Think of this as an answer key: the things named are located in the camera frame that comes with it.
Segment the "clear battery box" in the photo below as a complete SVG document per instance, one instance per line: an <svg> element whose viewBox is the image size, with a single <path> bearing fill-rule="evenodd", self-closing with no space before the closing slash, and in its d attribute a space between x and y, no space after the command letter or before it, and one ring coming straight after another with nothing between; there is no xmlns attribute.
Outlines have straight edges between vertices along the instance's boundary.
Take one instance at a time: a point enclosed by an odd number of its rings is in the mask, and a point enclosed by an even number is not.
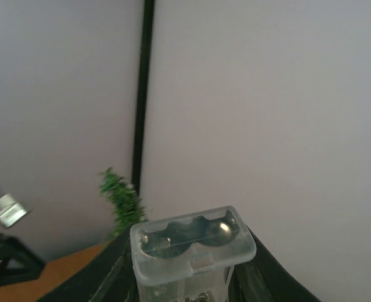
<svg viewBox="0 0 371 302"><path fill-rule="evenodd" d="M130 244L141 301L228 301L235 266L257 251L232 206L138 223Z"/></svg>

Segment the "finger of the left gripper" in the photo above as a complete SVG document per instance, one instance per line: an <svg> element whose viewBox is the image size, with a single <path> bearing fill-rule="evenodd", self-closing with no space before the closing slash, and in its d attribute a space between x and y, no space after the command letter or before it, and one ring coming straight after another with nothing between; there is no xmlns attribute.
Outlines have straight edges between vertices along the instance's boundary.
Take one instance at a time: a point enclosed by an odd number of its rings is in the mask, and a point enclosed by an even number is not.
<svg viewBox="0 0 371 302"><path fill-rule="evenodd" d="M18 238L0 233L0 287L36 280L45 262Z"/></svg>

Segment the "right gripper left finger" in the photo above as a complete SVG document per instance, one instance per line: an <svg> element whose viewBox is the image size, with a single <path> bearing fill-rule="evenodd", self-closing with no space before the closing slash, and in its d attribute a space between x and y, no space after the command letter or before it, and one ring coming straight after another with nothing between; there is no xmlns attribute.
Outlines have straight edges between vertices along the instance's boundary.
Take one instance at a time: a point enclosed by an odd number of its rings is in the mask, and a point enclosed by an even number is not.
<svg viewBox="0 0 371 302"><path fill-rule="evenodd" d="M130 229L115 237L86 267L39 299L64 301L137 301Z"/></svg>

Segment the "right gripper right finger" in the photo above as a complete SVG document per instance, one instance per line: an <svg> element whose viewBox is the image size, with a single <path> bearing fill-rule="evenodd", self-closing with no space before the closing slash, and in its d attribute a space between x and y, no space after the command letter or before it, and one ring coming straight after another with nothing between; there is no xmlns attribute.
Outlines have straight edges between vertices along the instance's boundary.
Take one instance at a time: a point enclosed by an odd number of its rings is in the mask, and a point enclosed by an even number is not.
<svg viewBox="0 0 371 302"><path fill-rule="evenodd" d="M254 259L236 265L229 284L230 302L320 302L253 235Z"/></svg>

